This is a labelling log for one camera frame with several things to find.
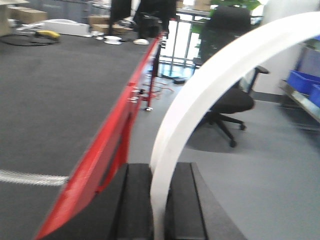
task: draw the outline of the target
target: black office chair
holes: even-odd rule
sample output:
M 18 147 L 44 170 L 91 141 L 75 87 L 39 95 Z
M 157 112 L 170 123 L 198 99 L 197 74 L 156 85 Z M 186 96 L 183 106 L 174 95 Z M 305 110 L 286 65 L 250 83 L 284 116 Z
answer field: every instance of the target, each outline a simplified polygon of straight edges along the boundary
M 205 62 L 225 45 L 251 30 L 250 12 L 245 8 L 219 6 L 211 19 L 205 24 L 201 32 L 200 55 Z M 216 123 L 229 137 L 230 147 L 237 145 L 234 136 L 230 133 L 223 121 L 240 124 L 240 129 L 245 130 L 243 121 L 225 116 L 250 110 L 255 103 L 250 92 L 255 84 L 258 74 L 268 74 L 269 71 L 261 66 L 254 69 L 253 78 L 247 91 L 239 88 L 239 81 L 233 85 L 205 114 L 198 127 L 205 123 Z

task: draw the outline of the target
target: computer monitor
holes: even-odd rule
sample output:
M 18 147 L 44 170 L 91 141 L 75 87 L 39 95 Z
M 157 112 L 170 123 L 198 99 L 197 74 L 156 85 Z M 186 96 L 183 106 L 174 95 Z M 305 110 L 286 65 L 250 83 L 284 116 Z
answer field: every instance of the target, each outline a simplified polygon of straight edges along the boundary
M 119 20 L 131 16 L 132 0 L 112 0 L 110 9 L 108 35 L 113 35 L 112 25 Z

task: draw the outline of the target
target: green plant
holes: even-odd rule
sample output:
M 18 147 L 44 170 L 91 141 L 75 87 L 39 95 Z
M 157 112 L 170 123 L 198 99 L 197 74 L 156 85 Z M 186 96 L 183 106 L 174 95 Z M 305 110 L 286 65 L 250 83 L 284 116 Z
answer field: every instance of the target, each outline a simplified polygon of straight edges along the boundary
M 253 10 L 260 6 L 261 3 L 258 0 L 211 0 L 211 5 L 223 5 L 223 6 L 244 6 L 249 10 Z
M 211 5 L 222 5 L 222 6 L 241 6 L 245 7 L 248 10 L 254 10 L 256 7 L 261 5 L 261 2 L 258 0 L 211 0 Z M 211 17 L 214 14 L 215 10 L 210 11 L 209 16 Z M 205 23 L 206 18 L 202 18 L 199 22 Z M 193 24 L 191 27 L 191 32 L 195 34 L 200 34 L 203 28 L 203 24 Z

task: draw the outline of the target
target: gray carpet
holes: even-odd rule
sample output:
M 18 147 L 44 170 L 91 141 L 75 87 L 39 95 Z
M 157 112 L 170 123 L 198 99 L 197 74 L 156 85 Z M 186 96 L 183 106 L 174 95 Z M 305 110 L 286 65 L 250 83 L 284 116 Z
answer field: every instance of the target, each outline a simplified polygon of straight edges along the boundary
M 173 88 L 179 91 L 181 86 Z M 153 101 L 154 111 L 139 113 L 130 162 L 150 161 L 161 119 L 176 93 L 165 90 Z M 217 200 L 249 240 L 319 239 L 320 132 L 299 129 L 294 120 L 310 118 L 273 102 L 256 101 L 253 110 L 233 117 L 247 126 L 241 131 L 228 124 L 236 148 L 229 147 L 217 126 L 204 125 L 192 134 L 179 161 L 197 163 Z

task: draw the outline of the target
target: white curved arch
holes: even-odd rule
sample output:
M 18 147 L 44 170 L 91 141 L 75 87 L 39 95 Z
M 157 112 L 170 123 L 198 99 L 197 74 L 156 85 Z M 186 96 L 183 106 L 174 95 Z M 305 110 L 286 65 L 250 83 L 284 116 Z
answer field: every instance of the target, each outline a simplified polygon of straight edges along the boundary
M 157 133 L 150 167 L 154 239 L 162 240 L 170 181 L 193 129 L 241 76 L 280 51 L 320 34 L 320 12 L 285 17 L 233 41 L 211 57 L 185 84 Z

